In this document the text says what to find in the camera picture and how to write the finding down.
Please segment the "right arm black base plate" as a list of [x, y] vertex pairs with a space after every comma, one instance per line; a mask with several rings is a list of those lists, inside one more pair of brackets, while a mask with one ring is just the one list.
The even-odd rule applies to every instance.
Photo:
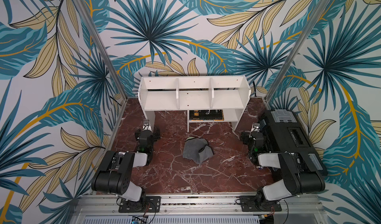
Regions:
[[240, 196], [237, 202], [243, 212], [273, 213], [282, 211], [280, 201], [268, 201], [256, 196]]

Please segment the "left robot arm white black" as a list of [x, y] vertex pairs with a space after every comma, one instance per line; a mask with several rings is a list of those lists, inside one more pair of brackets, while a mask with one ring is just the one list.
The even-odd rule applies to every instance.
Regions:
[[106, 152], [92, 179], [93, 191], [114, 194], [130, 202], [146, 201], [144, 189], [131, 181], [132, 171], [151, 163], [160, 130], [145, 126], [135, 132], [135, 138], [138, 141], [135, 152]]

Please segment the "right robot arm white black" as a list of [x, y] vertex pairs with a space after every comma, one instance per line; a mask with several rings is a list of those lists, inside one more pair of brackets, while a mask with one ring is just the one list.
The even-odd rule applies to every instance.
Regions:
[[268, 139], [258, 131], [244, 131], [240, 140], [248, 146], [250, 161], [257, 168], [271, 168], [278, 181], [261, 187], [255, 196], [241, 196], [242, 210], [281, 211], [280, 200], [325, 190], [327, 170], [308, 141], [292, 131], [286, 141]]

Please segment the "grey and green microfibre cloth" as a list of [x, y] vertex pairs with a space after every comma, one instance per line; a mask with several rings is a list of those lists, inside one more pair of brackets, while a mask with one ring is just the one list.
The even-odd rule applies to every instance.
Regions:
[[204, 138], [188, 137], [185, 141], [183, 158], [193, 160], [196, 164], [212, 158], [214, 151]]

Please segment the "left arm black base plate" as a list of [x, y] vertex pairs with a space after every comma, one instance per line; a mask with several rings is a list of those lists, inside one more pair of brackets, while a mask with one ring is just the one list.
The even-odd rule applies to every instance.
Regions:
[[160, 206], [160, 196], [147, 196], [137, 202], [123, 200], [118, 211], [119, 213], [158, 213]]

